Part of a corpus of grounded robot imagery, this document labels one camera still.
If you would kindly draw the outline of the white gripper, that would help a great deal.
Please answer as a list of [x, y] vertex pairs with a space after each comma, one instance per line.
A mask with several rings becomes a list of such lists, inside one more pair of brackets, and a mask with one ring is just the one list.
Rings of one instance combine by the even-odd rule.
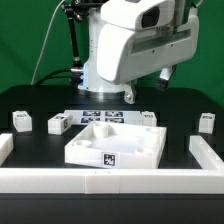
[[154, 29], [136, 32], [106, 24], [98, 40], [97, 73], [114, 85], [123, 84], [125, 102], [134, 104], [134, 79], [162, 69], [156, 88], [167, 90], [176, 71], [175, 64], [194, 55], [198, 31], [199, 20], [195, 15], [190, 15], [188, 22], [167, 38], [155, 37]]

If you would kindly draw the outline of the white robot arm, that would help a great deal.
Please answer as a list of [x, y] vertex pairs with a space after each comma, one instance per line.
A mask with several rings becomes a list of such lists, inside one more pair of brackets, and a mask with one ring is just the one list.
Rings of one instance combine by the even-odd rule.
[[169, 86], [179, 63], [193, 57], [199, 33], [191, 0], [107, 0], [90, 10], [91, 54], [83, 89], [135, 102], [136, 81], [159, 72], [157, 88]]

